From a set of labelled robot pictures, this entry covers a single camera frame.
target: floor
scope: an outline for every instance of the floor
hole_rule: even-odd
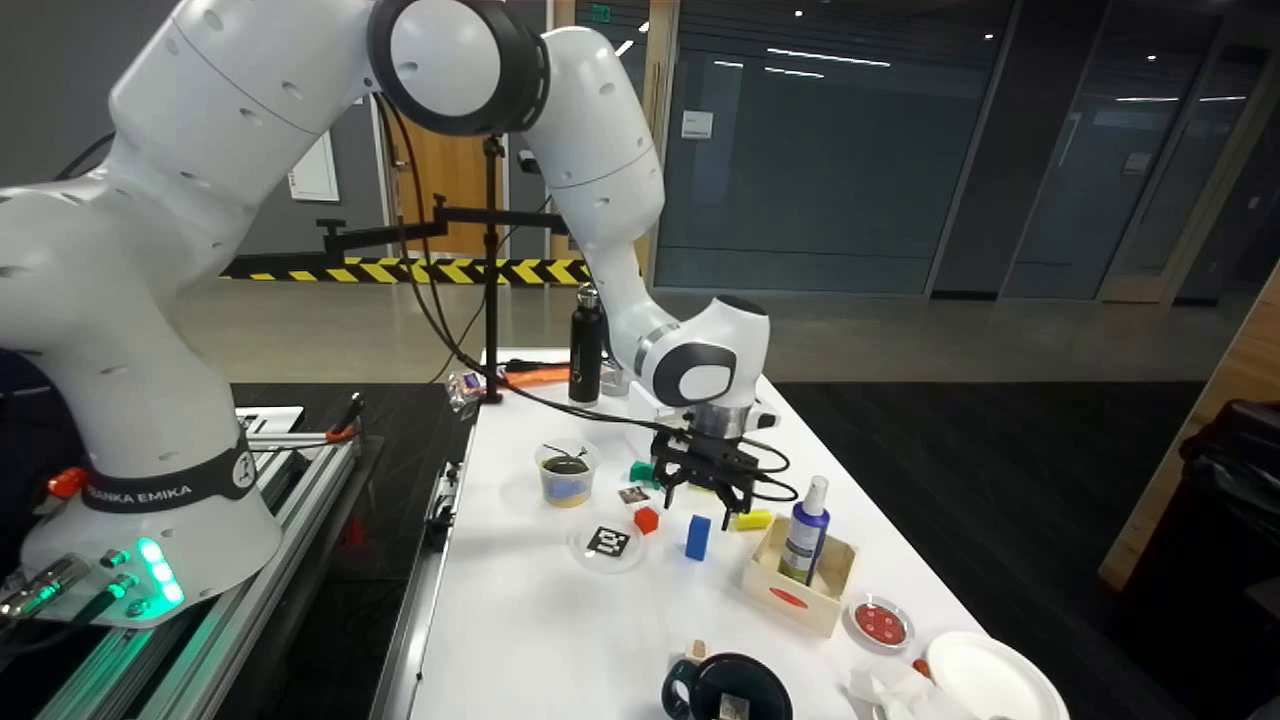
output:
[[[1194,712],[1179,687],[1119,645],[1129,605],[1097,565],[1194,388],[784,383],[784,397],[964,608],[1050,675],[1075,720],[1183,720]]]
[[[440,287],[460,331],[474,287]],[[813,381],[1203,381],[1245,308],[968,305],[885,297],[750,297],[772,312],[769,375]],[[690,316],[704,297],[658,297]],[[498,344],[567,339],[567,287],[498,294]],[[449,359],[414,299],[385,284],[212,279],[172,308],[178,331],[235,383],[419,383]]]

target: orange object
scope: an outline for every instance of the orange object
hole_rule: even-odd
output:
[[[567,383],[567,366],[534,367],[534,372],[509,372],[511,388],[540,388],[540,383]]]
[[[324,444],[348,444],[351,435],[357,435],[357,424],[333,430],[333,433],[324,433]]]
[[[50,502],[71,502],[71,498],[84,494],[84,483],[87,483],[87,467],[84,467],[84,466],[71,466],[71,467],[63,467],[63,473],[57,473],[57,477],[44,483],[44,494],[47,494]]]
[[[663,515],[656,510],[648,510],[648,503],[631,514],[631,526],[634,526],[641,537],[653,537],[658,530],[658,519]]]

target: blue object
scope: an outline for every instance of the blue object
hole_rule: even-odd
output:
[[[790,531],[779,565],[784,577],[813,584],[814,559],[825,558],[826,526],[826,481],[814,477],[805,503],[790,510]]]
[[[708,515],[690,515],[689,519],[682,558],[689,559],[708,559],[708,540],[710,540],[710,519]]]

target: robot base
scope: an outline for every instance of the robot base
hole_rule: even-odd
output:
[[[61,567],[61,595],[39,619],[77,619],[109,584],[123,595],[92,624],[154,630],[176,611],[219,595],[261,573],[280,545],[280,526],[247,494],[240,502],[208,498],[172,514],[95,514],[81,498],[30,530],[20,559],[27,577]]]

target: box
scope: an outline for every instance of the box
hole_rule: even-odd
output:
[[[788,531],[790,519],[772,519],[749,559],[744,588],[779,615],[790,615],[800,630],[830,635],[857,553],[838,537],[826,537],[813,584],[800,584],[779,573]]]

